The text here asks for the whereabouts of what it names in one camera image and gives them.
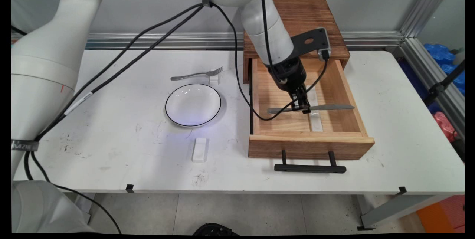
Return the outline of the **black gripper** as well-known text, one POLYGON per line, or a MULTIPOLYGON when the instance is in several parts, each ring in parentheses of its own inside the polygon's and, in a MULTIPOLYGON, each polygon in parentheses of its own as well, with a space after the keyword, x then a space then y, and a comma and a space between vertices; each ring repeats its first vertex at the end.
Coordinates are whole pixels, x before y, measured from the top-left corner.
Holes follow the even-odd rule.
POLYGON ((268 66, 268 72, 280 90, 291 93, 292 111, 311 112, 304 84, 307 73, 299 57, 268 66))

